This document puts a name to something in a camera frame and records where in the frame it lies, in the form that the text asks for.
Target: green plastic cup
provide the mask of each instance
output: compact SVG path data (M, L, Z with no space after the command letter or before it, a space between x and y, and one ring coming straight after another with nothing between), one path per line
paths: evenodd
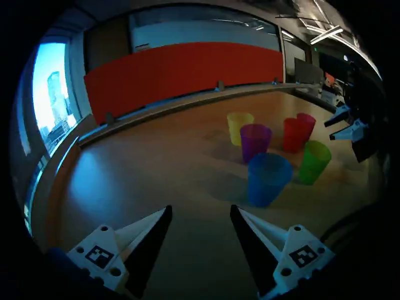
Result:
M231 112L227 115L230 141L235 146L242 145L241 128L244 125L252 124L254 117L248 112Z
M323 143L310 140L305 144L303 161L298 173L299 180L312 185L332 159L331 151Z

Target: purple plastic cup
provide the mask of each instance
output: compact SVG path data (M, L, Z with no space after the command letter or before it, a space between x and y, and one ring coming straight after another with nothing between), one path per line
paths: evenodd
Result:
M241 152L247 164L258 153L267 152L272 130L262 124L247 124L240 129Z

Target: ceiling light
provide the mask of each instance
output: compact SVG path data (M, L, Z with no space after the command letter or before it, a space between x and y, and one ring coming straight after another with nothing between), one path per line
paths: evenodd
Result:
M329 29L327 31L324 31L323 33L321 33L317 37L314 37L310 41L310 44L314 45L314 44L316 44L316 43L318 43L318 42L320 42L320 41L322 41L322 40L324 40L326 38L329 38L329 37L334 36L335 34L341 33L342 31L343 31L343 28L341 28L339 25L337 25L337 26L335 26L335 27L333 27L333 28L331 28L331 29Z
M325 30L315 27L315 26L311 26L311 25L306 25L305 26L308 30L311 31L315 31L317 33L324 33ZM346 45L347 47L349 47L351 50L353 50L354 52L356 52L357 54L359 54L370 66L371 68L375 71L375 73L379 76L380 80L382 80L381 74L379 74L378 68L377 66L375 66L375 64L372 62L372 60L370 60L370 58L364 53L362 52L360 49L358 49L356 46L352 45L351 43L349 43L347 40L345 40L344 38L337 36L337 35L332 35L330 36L331 39L336 40L338 42L341 42L343 45Z
M232 23L243 24L243 25L245 25L245 26L247 26L247 27L249 26L249 24L247 24L247 23L243 23L243 22L236 21L236 20L211 19L211 21L232 22Z
M291 38L291 39L294 39L294 38L295 38L293 35L291 35L289 32L287 32L287 31L285 31L285 30L282 30L282 33L283 33L285 36L288 36L288 37Z

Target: blue plastic cup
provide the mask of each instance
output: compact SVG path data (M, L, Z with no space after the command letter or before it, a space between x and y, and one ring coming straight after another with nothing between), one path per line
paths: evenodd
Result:
M293 177L293 167L284 157L259 153L248 163L248 201L266 207L274 201Z

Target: red plastic cup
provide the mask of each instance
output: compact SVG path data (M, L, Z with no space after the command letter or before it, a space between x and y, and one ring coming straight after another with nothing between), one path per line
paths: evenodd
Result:
M297 119L306 122L307 126L308 126L308 134L307 134L307 137L306 137L306 139L304 141L304 144L305 144L306 142L309 141L309 139L311 137L311 134L313 133L314 126L315 126L317 120L314 119L311 115L306 114L306 113L302 113L302 112L297 114Z
M310 126L305 121L294 117L285 119L283 126L283 150L289 153L300 152L308 137Z
M247 164L258 153L267 152L272 130L262 124L247 124L240 129L241 153Z

